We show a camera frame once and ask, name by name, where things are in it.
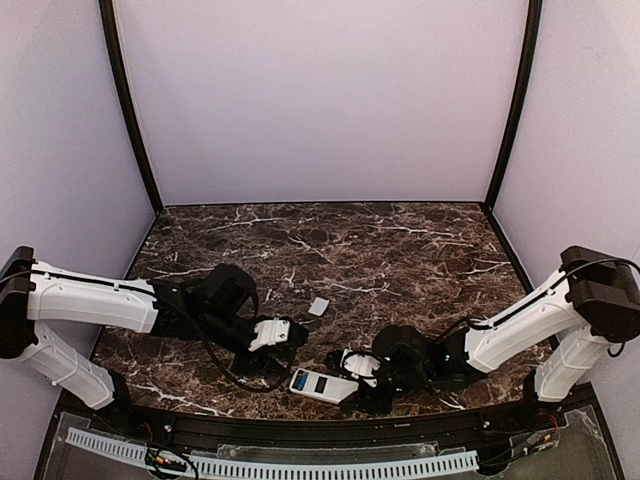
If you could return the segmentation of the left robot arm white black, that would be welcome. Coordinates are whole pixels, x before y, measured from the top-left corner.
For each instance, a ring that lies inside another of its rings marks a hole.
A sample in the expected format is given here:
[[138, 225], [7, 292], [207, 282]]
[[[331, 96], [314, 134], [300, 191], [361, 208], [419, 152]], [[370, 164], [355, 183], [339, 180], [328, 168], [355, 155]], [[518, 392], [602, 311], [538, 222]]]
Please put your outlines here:
[[94, 411], [128, 403], [126, 382], [68, 345], [50, 320], [200, 341], [209, 356], [220, 346], [234, 356], [224, 373], [232, 382], [262, 372], [284, 382], [289, 369], [278, 357], [294, 360], [308, 338], [292, 318], [260, 314], [255, 281], [234, 265], [180, 283], [116, 280], [56, 268], [21, 246], [1, 269], [1, 357], [28, 364]]

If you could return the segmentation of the white red remote control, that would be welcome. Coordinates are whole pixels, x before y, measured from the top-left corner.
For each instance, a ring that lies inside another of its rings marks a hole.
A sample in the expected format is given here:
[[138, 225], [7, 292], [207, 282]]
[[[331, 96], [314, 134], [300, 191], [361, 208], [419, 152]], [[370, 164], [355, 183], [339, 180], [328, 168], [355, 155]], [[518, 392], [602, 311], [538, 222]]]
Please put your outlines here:
[[[290, 385], [298, 371], [308, 373], [308, 379], [303, 391], [292, 390]], [[297, 369], [289, 383], [289, 391], [314, 400], [338, 405], [351, 394], [356, 392], [359, 385], [356, 381], [326, 375], [306, 369]]]

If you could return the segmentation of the white battery cover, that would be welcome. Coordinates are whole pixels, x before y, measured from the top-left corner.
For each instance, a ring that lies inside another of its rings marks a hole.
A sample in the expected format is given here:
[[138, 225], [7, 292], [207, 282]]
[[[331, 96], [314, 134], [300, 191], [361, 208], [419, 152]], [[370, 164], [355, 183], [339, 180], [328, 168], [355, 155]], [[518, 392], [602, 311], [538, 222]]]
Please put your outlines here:
[[316, 317], [321, 317], [324, 315], [329, 305], [330, 305], [330, 301], [328, 299], [316, 297], [312, 301], [308, 309], [308, 313]]

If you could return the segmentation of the blue battery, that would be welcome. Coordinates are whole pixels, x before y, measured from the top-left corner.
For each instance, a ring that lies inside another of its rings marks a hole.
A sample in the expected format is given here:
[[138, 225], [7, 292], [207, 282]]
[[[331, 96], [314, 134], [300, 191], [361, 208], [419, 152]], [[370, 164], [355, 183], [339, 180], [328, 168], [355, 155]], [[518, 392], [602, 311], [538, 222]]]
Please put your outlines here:
[[308, 373], [305, 371], [298, 371], [295, 378], [292, 380], [290, 388], [292, 390], [303, 391], [308, 379]]

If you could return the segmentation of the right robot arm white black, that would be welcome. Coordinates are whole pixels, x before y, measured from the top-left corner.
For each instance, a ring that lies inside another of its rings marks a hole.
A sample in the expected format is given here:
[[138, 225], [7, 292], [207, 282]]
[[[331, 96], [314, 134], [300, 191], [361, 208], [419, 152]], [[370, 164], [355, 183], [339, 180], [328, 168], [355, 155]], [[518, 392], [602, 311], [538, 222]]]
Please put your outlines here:
[[487, 320], [459, 321], [432, 340], [411, 326], [386, 327], [371, 351], [343, 356], [341, 366], [358, 386], [340, 405], [383, 415], [400, 394], [464, 390], [559, 335], [524, 386], [526, 407], [557, 406], [603, 355], [619, 356], [638, 337], [638, 273], [631, 260], [572, 246], [546, 281]]

